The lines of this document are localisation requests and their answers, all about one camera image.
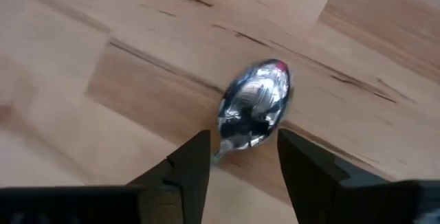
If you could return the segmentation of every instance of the spoon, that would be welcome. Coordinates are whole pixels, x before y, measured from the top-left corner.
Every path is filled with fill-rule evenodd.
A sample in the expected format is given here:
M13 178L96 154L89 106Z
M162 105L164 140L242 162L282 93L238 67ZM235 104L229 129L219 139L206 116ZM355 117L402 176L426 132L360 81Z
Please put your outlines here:
M232 150L264 143L279 125L294 92L286 63L268 59L244 70L226 89L217 115L221 135L214 163Z

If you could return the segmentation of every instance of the metal spoon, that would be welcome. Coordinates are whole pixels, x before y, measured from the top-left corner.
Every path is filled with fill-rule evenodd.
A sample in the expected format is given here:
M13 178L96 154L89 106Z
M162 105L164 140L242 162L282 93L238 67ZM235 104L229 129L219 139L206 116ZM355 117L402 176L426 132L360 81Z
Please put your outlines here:
M280 123L293 86L287 64L276 59L254 64L233 80L220 103L221 142L213 162L231 150L262 144Z

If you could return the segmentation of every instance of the wooden surface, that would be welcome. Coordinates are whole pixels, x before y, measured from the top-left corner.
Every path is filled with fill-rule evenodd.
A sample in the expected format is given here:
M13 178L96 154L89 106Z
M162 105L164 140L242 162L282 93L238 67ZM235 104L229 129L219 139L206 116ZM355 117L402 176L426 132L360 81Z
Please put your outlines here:
M440 0L0 0L0 185L126 183L262 58L283 125L389 179L439 178ZM274 141L212 171L204 223L295 223Z

